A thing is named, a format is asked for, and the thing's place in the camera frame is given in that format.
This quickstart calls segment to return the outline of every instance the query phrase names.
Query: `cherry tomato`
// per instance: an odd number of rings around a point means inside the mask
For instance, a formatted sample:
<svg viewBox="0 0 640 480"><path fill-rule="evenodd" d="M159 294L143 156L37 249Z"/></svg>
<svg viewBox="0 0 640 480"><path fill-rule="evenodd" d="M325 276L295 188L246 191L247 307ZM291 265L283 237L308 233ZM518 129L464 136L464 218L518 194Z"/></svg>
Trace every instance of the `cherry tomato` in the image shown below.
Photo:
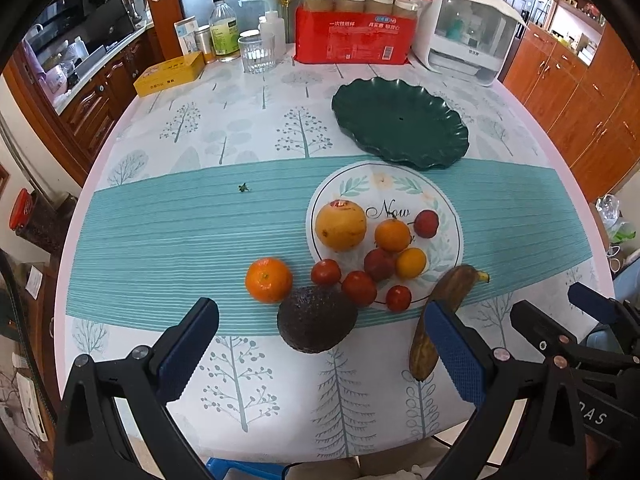
<svg viewBox="0 0 640 480"><path fill-rule="evenodd" d="M359 307L369 306L376 301L376 283L366 272L353 270L342 282L342 291Z"/></svg>
<svg viewBox="0 0 640 480"><path fill-rule="evenodd" d="M335 285L341 277L340 266L335 260L320 260L311 269L311 281L316 285Z"/></svg>
<svg viewBox="0 0 640 480"><path fill-rule="evenodd" d="M385 302L391 312L407 310L411 304L411 291L403 285L394 285L386 294Z"/></svg>

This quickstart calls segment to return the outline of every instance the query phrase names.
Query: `glass bottle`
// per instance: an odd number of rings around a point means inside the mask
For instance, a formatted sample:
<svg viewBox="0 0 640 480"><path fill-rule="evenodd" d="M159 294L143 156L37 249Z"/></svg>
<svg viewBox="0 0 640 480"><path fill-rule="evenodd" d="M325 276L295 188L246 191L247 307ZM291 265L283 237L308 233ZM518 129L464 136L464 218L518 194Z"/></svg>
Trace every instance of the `glass bottle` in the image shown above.
<svg viewBox="0 0 640 480"><path fill-rule="evenodd" d="M225 0L213 0L213 12L209 18L209 30L213 49L220 61L231 61L239 55L238 23L236 14Z"/></svg>

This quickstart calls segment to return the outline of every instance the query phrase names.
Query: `wavy green plate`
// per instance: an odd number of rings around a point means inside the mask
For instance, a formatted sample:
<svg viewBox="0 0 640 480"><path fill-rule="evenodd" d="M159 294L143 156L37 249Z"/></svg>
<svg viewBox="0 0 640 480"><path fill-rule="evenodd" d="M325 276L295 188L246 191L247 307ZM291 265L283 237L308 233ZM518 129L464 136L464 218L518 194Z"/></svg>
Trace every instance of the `wavy green plate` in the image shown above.
<svg viewBox="0 0 640 480"><path fill-rule="evenodd" d="M448 168L469 149L469 130L443 99L381 77L356 79L331 101L345 134L368 153L416 170Z"/></svg>

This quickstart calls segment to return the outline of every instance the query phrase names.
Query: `white plate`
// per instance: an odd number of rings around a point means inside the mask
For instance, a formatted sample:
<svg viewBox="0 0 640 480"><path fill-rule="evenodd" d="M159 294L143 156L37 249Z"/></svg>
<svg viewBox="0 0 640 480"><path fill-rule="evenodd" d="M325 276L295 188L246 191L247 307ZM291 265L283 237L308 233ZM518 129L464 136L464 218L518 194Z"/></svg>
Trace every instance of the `white plate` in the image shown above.
<svg viewBox="0 0 640 480"><path fill-rule="evenodd" d="M337 253L324 246L315 233L316 217L325 204L342 198L357 203L367 215L367 234L351 251ZM413 232L416 215L423 209L438 214L437 234L427 240ZM372 305L385 309L386 292L393 285L405 285L411 290L412 306L422 306L436 282L451 267L462 263L464 238L460 218L444 193L428 178L401 166L384 162L357 162L329 175L316 189L306 210L306 241L314 260L331 258L340 265L342 276L352 270L363 270L364 257L375 249L376 226L395 214L412 231L411 247L427 254L429 267L414 280L402 282L395 276L378 283L378 297Z"/></svg>

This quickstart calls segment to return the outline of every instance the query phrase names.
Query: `banana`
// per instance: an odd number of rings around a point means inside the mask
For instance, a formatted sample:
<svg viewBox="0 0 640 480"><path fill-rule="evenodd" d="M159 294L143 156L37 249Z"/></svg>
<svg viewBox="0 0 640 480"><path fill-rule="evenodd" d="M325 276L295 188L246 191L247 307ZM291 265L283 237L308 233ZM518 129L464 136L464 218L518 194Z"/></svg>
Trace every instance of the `banana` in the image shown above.
<svg viewBox="0 0 640 480"><path fill-rule="evenodd" d="M431 291L422 308L409 351L409 371L416 380L425 380L438 363L436 347L424 331L424 309L427 303L441 300L443 306L455 312L476 282L488 283L489 275L470 265L460 265L449 269Z"/></svg>

